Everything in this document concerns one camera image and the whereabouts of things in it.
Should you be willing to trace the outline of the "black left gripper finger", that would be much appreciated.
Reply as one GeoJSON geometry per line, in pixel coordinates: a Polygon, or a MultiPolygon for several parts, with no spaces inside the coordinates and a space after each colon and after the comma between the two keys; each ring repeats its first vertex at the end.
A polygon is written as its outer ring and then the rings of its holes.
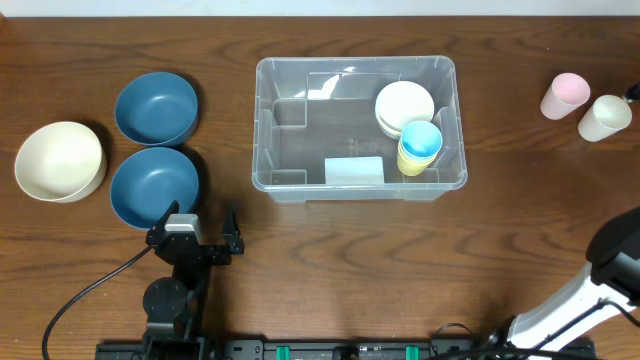
{"type": "Polygon", "coordinates": [[[179,212],[179,203],[174,200],[167,208],[161,218],[148,230],[146,234],[147,245],[160,245],[163,243],[166,235],[165,225],[169,217],[179,212]]]}
{"type": "Polygon", "coordinates": [[[236,220],[233,205],[228,208],[222,227],[222,236],[230,254],[244,253],[245,243],[236,220]]]}

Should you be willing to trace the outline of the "cream plastic cup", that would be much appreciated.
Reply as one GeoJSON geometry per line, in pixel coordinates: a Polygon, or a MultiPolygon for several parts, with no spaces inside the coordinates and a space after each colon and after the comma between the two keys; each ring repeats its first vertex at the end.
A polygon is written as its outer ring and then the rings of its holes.
{"type": "Polygon", "coordinates": [[[579,135],[598,142],[628,127],[632,120],[630,106],[620,97],[603,95],[597,98],[578,124],[579,135]]]}

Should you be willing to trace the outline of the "blue bowl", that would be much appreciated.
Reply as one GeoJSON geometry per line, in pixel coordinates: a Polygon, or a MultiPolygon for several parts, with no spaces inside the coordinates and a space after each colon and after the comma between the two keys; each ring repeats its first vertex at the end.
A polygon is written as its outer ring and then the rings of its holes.
{"type": "Polygon", "coordinates": [[[200,195],[200,178],[193,162],[178,150],[147,148],[128,157],[111,182],[110,201],[126,224],[151,228],[177,201],[180,213],[193,211],[200,195]]]}
{"type": "Polygon", "coordinates": [[[144,146],[174,147],[185,143],[198,125],[195,88],[170,72],[141,75],[119,93],[114,120],[129,140],[144,146]]]}

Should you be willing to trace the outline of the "pink plastic cup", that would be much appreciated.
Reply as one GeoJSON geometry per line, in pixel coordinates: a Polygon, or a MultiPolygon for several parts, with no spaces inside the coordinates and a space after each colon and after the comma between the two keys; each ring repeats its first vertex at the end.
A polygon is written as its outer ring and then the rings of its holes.
{"type": "Polygon", "coordinates": [[[541,113],[550,120],[560,120],[585,104],[591,96],[588,82],[578,74],[557,75],[541,103],[541,113]]]}

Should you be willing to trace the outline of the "cream large bowl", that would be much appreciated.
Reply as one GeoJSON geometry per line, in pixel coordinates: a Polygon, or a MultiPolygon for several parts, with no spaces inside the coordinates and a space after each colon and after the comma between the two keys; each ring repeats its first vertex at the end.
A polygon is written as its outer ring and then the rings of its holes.
{"type": "Polygon", "coordinates": [[[71,121],[46,125],[20,147],[14,175],[30,197],[54,203],[79,201],[93,193],[107,171],[107,156],[89,127],[71,121]]]}

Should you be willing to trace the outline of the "yellow plastic cup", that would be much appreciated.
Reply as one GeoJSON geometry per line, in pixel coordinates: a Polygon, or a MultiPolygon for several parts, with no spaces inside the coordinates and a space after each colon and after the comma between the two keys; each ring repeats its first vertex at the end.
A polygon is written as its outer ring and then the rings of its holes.
{"type": "Polygon", "coordinates": [[[397,166],[405,176],[417,176],[421,174],[436,158],[436,155],[429,157],[416,157],[411,155],[402,142],[398,143],[397,166]]]}

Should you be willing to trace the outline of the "light blue plastic cup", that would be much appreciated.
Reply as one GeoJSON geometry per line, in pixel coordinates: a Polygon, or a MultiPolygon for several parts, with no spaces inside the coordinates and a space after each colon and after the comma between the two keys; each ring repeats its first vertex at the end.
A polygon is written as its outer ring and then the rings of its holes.
{"type": "Polygon", "coordinates": [[[399,140],[399,152],[415,162],[435,159],[443,145],[440,129],[430,121],[414,121],[406,125],[399,140]]]}

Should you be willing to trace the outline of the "white small bowl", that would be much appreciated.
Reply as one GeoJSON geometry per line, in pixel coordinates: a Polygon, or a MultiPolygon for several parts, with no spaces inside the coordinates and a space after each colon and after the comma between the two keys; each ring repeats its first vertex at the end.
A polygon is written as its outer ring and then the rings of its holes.
{"type": "Polygon", "coordinates": [[[377,121],[402,133],[414,121],[431,121],[435,105],[431,94],[421,85],[397,81],[385,86],[378,94],[374,113],[377,121]]]}

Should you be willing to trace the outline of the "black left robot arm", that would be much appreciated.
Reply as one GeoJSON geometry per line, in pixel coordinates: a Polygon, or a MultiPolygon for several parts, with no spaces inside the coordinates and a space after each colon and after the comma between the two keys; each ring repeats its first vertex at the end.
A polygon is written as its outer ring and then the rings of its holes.
{"type": "Polygon", "coordinates": [[[211,269],[229,265],[245,244],[233,209],[222,226],[222,244],[205,244],[198,216],[181,214],[174,201],[148,230],[146,244],[173,267],[172,275],[152,282],[145,290],[147,314],[143,360],[220,359],[219,341],[204,335],[202,319],[211,269]]]}

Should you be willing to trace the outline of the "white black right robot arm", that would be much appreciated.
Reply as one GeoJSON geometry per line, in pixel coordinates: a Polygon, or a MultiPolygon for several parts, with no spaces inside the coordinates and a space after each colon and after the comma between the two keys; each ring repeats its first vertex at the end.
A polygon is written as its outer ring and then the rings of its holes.
{"type": "Polygon", "coordinates": [[[639,307],[639,210],[605,223],[592,238],[586,264],[558,292],[514,318],[505,343],[558,352],[593,327],[639,307]]]}

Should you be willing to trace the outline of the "clear plastic storage bin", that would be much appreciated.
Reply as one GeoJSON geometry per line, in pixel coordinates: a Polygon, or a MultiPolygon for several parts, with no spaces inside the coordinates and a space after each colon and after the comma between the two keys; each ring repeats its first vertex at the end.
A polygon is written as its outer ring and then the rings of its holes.
{"type": "Polygon", "coordinates": [[[252,182],[274,201],[432,201],[467,179],[450,58],[269,57],[258,63],[252,182]],[[398,142],[383,132],[374,110],[379,92],[397,81],[430,93],[443,135],[435,161],[412,177],[398,169],[398,142]]]}

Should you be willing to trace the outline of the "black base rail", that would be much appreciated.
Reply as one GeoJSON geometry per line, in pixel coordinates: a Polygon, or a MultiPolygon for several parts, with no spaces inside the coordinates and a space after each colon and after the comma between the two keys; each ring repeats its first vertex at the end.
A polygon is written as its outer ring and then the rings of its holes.
{"type": "Polygon", "coordinates": [[[471,339],[439,339],[425,342],[270,342],[234,340],[224,344],[205,338],[195,340],[146,340],[142,343],[98,344],[95,360],[410,360],[468,351],[471,339]]]}

